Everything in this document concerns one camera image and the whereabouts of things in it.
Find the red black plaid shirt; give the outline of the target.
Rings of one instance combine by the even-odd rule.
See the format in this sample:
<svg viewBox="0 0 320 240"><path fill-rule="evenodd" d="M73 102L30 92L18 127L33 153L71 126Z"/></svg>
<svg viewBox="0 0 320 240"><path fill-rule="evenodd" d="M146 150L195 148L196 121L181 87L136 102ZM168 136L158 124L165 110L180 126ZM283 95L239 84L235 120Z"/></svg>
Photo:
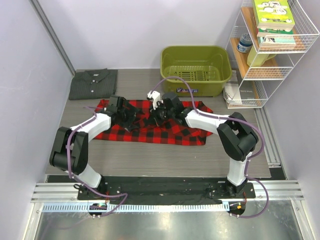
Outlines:
<svg viewBox="0 0 320 240"><path fill-rule="evenodd" d="M206 130L177 124L173 119L169 119L160 126L148 124L147 119L150 116L149 108L152 103L148 100L134 99L129 100L128 103L142 111L134 122L137 128L129 132L116 124L109 130L98 134L95 137L96 140L203 146L206 144L207 137L213 134Z"/></svg>

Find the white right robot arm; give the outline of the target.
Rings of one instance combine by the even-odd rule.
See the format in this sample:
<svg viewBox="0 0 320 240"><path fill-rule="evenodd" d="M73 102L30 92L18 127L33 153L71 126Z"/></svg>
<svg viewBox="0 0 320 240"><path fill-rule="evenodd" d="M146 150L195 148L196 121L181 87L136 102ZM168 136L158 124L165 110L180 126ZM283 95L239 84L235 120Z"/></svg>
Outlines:
<svg viewBox="0 0 320 240"><path fill-rule="evenodd" d="M250 157L259 141L253 126L248 124L242 114L219 115L199 110L195 100L192 107L186 107L173 92L160 94L155 90L147 93L151 102L149 109L151 121L158 126L166 120L192 129L204 130L219 136L225 153L229 156L229 170L226 177L226 193L233 198L243 193L248 181L247 172Z"/></svg>

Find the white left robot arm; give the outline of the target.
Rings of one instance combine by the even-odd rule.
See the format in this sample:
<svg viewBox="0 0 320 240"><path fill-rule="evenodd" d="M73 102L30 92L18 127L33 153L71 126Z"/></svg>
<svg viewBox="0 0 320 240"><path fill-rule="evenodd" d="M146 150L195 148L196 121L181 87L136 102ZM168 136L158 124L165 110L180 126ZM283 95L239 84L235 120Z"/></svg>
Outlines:
<svg viewBox="0 0 320 240"><path fill-rule="evenodd" d="M105 178L89 164L89 143L115 125L128 132L136 129L134 123L141 114L142 110L131 105L124 97L111 96L108 104L96 107L88 120L57 130L49 164L83 184L93 198L102 199L107 193L107 185Z"/></svg>

